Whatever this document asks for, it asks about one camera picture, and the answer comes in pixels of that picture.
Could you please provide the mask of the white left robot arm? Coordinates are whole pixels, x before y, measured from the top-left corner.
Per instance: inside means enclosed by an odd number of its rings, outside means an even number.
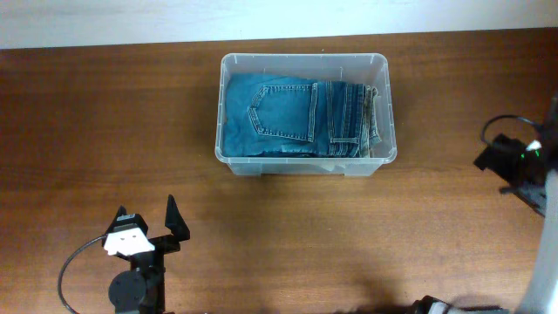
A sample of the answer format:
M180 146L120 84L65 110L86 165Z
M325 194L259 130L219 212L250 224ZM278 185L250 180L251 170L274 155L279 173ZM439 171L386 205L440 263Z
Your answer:
M149 238L143 217L119 207L103 241L108 255L130 263L130 269L119 273L108 289L116 314L166 310L164 257L180 251L180 244L190 239L190 230L172 195L167 198L165 227L170 230L168 235Z

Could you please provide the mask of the clear plastic storage bin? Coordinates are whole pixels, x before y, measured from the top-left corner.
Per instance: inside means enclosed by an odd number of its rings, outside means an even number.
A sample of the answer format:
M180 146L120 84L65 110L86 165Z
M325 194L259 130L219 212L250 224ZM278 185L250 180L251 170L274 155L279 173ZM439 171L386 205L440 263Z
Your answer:
M226 89L236 73L267 73L306 79L338 80L378 89L375 115L380 142L365 158L227 157L223 154ZM214 153L236 175L343 174L370 176L396 159L398 148L391 101L388 59L380 53L229 53L221 60Z

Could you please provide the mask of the dark blue jeans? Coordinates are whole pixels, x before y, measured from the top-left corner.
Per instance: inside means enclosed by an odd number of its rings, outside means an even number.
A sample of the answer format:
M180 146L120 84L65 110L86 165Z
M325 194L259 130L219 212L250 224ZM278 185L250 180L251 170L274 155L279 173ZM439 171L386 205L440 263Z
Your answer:
M261 73L231 77L227 157L364 158L364 84Z

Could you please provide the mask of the light blue jeans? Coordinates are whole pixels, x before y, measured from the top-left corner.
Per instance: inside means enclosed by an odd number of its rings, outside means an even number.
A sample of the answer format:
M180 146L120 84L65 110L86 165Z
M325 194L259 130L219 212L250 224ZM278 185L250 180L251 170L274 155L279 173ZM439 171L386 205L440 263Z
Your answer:
M376 117L378 90L376 87L367 85L365 91L361 155L365 158L370 158L372 156L372 148L381 142Z

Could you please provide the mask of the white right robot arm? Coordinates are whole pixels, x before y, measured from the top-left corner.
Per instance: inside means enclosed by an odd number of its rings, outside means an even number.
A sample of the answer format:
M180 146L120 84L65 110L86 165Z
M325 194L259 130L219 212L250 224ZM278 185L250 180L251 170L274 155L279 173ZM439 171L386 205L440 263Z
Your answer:
M504 119L518 120L530 126L534 137L523 142L503 133L486 137L492 124ZM496 304L466 306L457 299L443 300L424 296L416 300L408 313L556 313L557 312L557 96L553 95L541 121L520 115L502 114L488 120L480 130L485 144L473 162L505 183L500 195L511 195L541 218L541 230L530 270L518 289L521 296L512 308Z

